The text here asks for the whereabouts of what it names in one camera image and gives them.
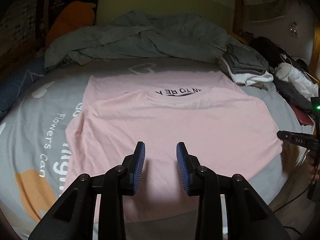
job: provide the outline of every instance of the metal screw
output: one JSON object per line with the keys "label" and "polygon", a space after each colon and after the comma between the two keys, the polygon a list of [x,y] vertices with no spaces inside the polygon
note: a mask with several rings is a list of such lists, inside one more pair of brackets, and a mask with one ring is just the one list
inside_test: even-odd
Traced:
{"label": "metal screw", "polygon": [[79,180],[84,181],[84,180],[86,180],[88,177],[89,177],[88,174],[84,173],[84,174],[81,174],[81,175],[79,176]]}
{"label": "metal screw", "polygon": [[115,167],[116,171],[124,171],[125,167],[123,165],[118,165]]}
{"label": "metal screw", "polygon": [[242,177],[240,174],[235,174],[235,175],[234,175],[234,178],[235,178],[236,181],[241,181],[241,180],[243,180],[243,177]]}
{"label": "metal screw", "polygon": [[208,170],[208,168],[206,167],[206,166],[203,166],[203,165],[200,165],[200,166],[198,166],[198,171],[200,171],[200,172],[206,172],[207,170]]}

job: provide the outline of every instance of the orange pillow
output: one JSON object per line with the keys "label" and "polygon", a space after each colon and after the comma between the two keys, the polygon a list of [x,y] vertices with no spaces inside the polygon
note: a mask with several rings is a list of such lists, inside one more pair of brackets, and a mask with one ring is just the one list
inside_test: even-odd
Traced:
{"label": "orange pillow", "polygon": [[95,14],[89,4],[74,1],[68,4],[51,26],[45,41],[46,48],[58,37],[72,32],[80,27],[91,26]]}

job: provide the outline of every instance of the dark blue pillow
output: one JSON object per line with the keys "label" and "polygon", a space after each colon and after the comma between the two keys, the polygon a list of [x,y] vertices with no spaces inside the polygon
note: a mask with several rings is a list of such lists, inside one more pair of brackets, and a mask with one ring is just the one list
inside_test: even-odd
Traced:
{"label": "dark blue pillow", "polygon": [[44,58],[39,57],[31,60],[0,82],[0,121],[8,113],[17,98],[46,74]]}

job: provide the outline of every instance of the orange pattern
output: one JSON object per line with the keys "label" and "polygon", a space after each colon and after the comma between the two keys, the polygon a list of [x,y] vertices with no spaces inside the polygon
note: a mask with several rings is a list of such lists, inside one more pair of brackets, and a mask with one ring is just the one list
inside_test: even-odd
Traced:
{"label": "orange pattern", "polygon": [[16,173],[20,199],[26,213],[36,222],[42,218],[40,210],[47,212],[55,203],[54,192],[45,178],[35,170]]}
{"label": "orange pattern", "polygon": [[78,28],[94,24],[95,14],[88,3],[75,1],[67,5],[51,26],[45,41],[46,48],[58,37]]}

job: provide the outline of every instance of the white cloth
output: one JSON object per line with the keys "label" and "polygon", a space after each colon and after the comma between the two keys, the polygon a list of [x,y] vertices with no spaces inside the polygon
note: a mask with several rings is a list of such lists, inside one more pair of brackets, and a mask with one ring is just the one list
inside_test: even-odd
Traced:
{"label": "white cloth", "polygon": [[261,76],[249,74],[249,73],[233,74],[230,70],[228,63],[226,62],[226,60],[223,57],[219,58],[218,64],[219,64],[221,71],[223,71],[224,73],[228,73],[229,76],[231,77],[231,79],[233,80],[233,82],[236,83],[237,85],[252,86],[252,85],[259,83],[259,82],[272,82],[273,81],[273,76],[268,71],[266,71]]}
{"label": "white cloth", "polygon": [[292,84],[294,88],[309,101],[311,97],[319,96],[318,85],[313,84],[294,66],[284,62],[280,63],[275,73],[278,79]]}

